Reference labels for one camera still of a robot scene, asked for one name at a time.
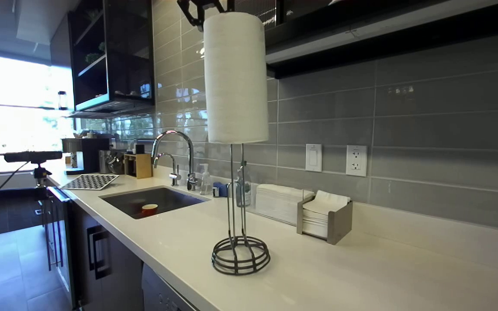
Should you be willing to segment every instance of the kitchen sink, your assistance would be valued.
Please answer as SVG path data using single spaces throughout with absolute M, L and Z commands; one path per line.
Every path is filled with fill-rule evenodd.
M 139 192 L 105 195 L 101 198 L 136 219 L 155 216 L 155 214 L 163 214 L 169 211 L 175 211 L 175 209 L 182 209 L 182 207 L 205 202 L 205 198 L 182 193 L 182 192 L 175 192 L 170 188 L 148 188 L 148 190 L 139 190 Z M 155 211 L 144 211 L 144 205 L 148 204 L 158 204 L 158 207 Z

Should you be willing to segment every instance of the dishwasher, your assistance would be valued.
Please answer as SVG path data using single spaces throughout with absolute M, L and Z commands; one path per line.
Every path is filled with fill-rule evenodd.
M 47 268 L 58 273 L 72 307 L 77 307 L 75 275 L 72 273 L 70 209 L 75 202 L 56 186 L 41 188 L 39 205 L 46 228 Z

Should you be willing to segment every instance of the ceiling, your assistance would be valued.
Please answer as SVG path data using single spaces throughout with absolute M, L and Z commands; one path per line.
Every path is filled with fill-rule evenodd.
M 51 38 L 79 0 L 0 0 L 0 55 L 49 60 Z

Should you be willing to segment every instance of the napkin holder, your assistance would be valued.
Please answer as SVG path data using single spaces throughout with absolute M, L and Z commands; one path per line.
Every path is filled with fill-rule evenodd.
M 317 237 L 329 243 L 338 243 L 343 237 L 347 237 L 354 228 L 354 200 L 343 205 L 340 211 L 331 211 L 328 214 L 328 237 L 319 237 L 303 230 L 305 224 L 305 204 L 315 200 L 317 195 L 307 197 L 298 202 L 298 233 Z

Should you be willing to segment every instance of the chrome faucet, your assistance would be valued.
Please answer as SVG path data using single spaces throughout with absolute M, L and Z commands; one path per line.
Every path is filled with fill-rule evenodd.
M 169 136 L 169 135 L 179 135 L 179 136 L 182 136 L 188 141 L 189 155 L 191 155 L 189 157 L 189 173 L 188 173 L 188 190 L 194 192 L 194 190 L 200 188 L 200 179 L 196 178 L 194 143 L 184 131 L 167 129 L 155 140 L 155 143 L 153 143 L 155 167 L 158 166 L 158 145 L 160 145 L 160 140 Z
M 174 179 L 174 186 L 179 186 L 181 174 L 179 174 L 175 155 L 169 152 L 158 154 L 153 160 L 153 167 L 158 167 L 162 157 L 170 157 L 174 160 L 174 173 L 170 173 L 169 176 Z

